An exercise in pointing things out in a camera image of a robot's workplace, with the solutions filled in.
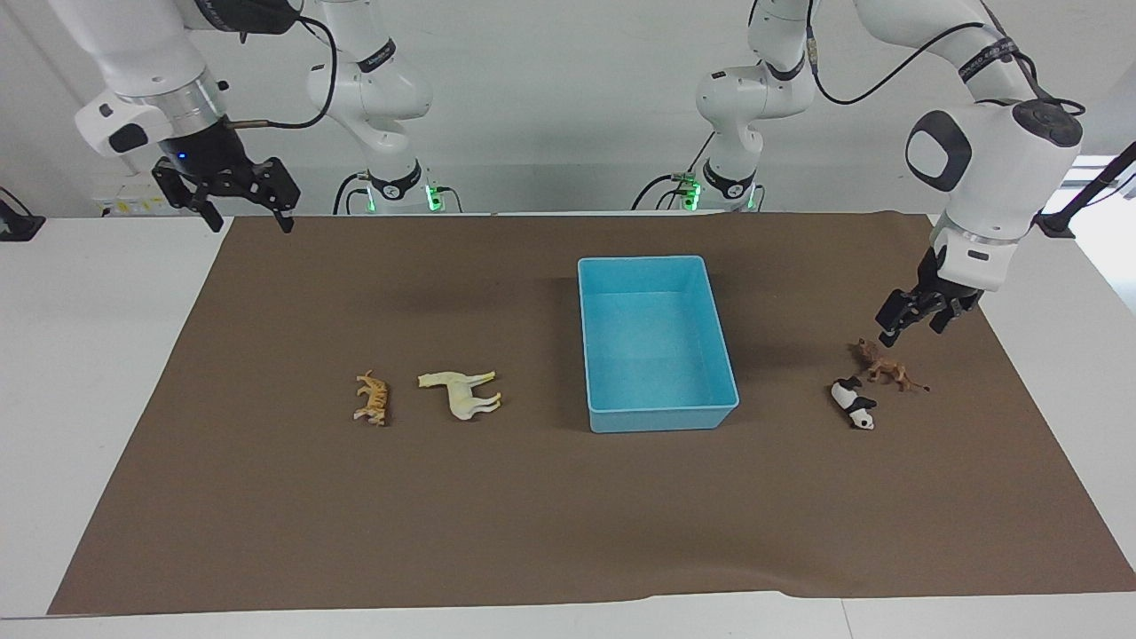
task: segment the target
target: brown lion figurine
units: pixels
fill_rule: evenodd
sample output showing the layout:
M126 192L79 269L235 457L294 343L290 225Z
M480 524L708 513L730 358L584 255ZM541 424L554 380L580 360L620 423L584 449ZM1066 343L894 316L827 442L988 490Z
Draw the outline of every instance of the brown lion figurine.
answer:
M908 367L894 359L887 359L879 354L879 345L871 340L866 340L860 338L860 341L854 347L857 357L859 357L860 363L863 365L864 371L868 372L868 381L875 382L879 379L880 374L887 375L895 380L895 383L900 385L900 390L908 390L912 388L921 388L927 392L930 392L930 387L925 387L922 384L917 384L908 376Z

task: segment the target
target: white wall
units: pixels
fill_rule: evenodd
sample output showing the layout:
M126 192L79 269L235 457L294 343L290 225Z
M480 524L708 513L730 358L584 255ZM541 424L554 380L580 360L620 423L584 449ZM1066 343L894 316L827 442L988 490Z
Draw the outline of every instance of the white wall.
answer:
M991 3L1054 93L1097 100L1136 55L1130 0ZM382 6L400 51L435 86L431 114L408 128L424 163L460 189L467 209L629 206L648 180L685 168L709 132L693 106L700 76L754 59L745 44L747 0ZM87 100L101 81L45 2L0 0L5 7L42 53L9 38L6 27L0 56L40 55L40 66L53 66L59 77L0 66L3 86L18 84L25 93L0 100L0 131L7 131L0 136L0 179L33 193L41 210L86 213L84 176L126 169L83 147L70 123L77 102L56 98L69 88L76 99ZM316 7L308 13L319 15ZM867 88L909 52L868 35L850 1L825 2L817 28L821 73L838 94ZM195 33L194 40L215 75L232 83L227 101L234 117L300 121L312 113L304 78L312 64L325 61L326 49L302 30L252 36L244 47L232 34ZM766 209L938 208L941 197L908 173L903 143L928 109L968 99L953 69L927 56L858 106L818 99L805 114L762 123L766 155L759 181L769 188ZM55 103L44 107L49 102ZM10 140L10 130L20 133ZM284 159L304 192L300 213L326 211L340 177L360 163L350 138L332 122L302 132L250 131L243 138L253 159ZM9 144L26 150L18 153L22 167L9 166ZM152 158L150 151L134 161L145 168ZM44 164L66 173L66 183L28 168Z

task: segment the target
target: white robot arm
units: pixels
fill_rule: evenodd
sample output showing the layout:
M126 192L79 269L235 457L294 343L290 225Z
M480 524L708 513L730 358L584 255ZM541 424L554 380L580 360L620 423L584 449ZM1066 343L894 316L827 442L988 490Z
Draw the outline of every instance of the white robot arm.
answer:
M371 0L320 0L344 58L327 111L359 143L367 161L368 191L383 213L420 213L441 207L410 138L399 121L423 117L433 101L425 76L398 51ZM323 103L331 69L315 67L308 93Z
M283 33L300 19L286 0L50 2L107 83L75 116L95 151L115 156L158 143L165 157L152 174L172 206L194 210L219 231L222 218L208 197L242 197L270 209L291 231L292 218L284 214L295 207L300 190L279 159L254 164L245 156L225 115L223 86L185 31Z
M932 234L910 292L893 291L876 320L880 341L924 317L932 329L975 307L997 290L1034 214L1061 184L1080 149L1081 130L1059 100L1042 90L1019 59L1017 45L980 0L853 0L877 39L930 51L958 69L974 103L924 115L908 136L911 172L949 201ZM711 73L699 86L699 111L715 141L699 181L703 208L744 208L761 153L752 123L804 110L820 84L811 17L816 0L757 0L750 45L755 67Z

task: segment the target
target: toy animal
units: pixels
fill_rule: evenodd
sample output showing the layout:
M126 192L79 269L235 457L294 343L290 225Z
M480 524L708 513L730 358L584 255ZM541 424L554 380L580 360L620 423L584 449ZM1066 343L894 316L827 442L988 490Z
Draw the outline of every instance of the toy animal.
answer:
M900 390L909 390L912 388L921 388L927 392L930 392L930 387L925 387L922 384L917 384L908 376L908 367L894 359L887 359L879 354L879 345L871 340L866 340L860 338L860 341L855 345L857 355L860 358L860 363L863 365L863 370L868 372L868 381L875 382L879 379L880 374L887 375L895 380L895 383L900 385Z
M359 389L356 395L367 393L367 406L356 410L354 418L358 420L364 415L370 417L367 420L371 424L378 426L386 425L386 382L383 380L376 380L370 376L371 371L367 371L362 375L356 377L356 381L362 382L362 388Z
M868 414L868 409L875 408L876 401L857 395L855 389L860 385L862 385L860 379L855 375L846 380L836 380L833 383L833 399L844 409L849 420L852 420L852 428L870 431L876 428L876 422Z
M501 407L501 393L493 397L474 397L474 387L491 382L496 377L495 372L484 375L462 375L461 373L427 373L419 375L418 388L429 388L445 384L445 390L450 398L450 413L453 416L467 421L473 418L475 413L492 413Z

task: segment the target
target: black and white panda toy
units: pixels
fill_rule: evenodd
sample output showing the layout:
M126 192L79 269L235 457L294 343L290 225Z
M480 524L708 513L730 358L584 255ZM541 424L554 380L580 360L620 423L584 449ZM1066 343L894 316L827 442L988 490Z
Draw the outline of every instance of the black and white panda toy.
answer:
M833 383L833 399L852 420L852 428L870 431L876 428L876 424L871 415L868 414L868 409L875 408L876 401L857 395L854 389L861 385L863 384L855 375L846 380L836 380Z

